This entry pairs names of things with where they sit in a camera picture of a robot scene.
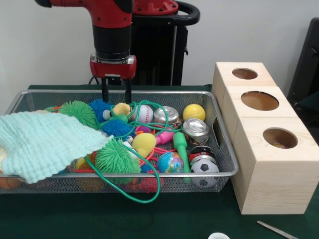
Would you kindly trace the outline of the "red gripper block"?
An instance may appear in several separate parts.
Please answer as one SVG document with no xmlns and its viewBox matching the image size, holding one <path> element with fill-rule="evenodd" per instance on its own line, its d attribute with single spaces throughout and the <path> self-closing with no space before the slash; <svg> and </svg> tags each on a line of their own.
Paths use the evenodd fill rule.
<svg viewBox="0 0 319 239">
<path fill-rule="evenodd" d="M 119 75 L 125 80 L 125 100 L 126 103 L 132 102 L 132 85 L 131 79 L 135 76 L 137 60 L 134 55 L 119 61 L 106 61 L 105 59 L 96 57 L 95 54 L 90 56 L 90 69 L 93 76 L 102 78 L 102 99 L 109 102 L 108 81 L 106 75 Z"/>
</svg>

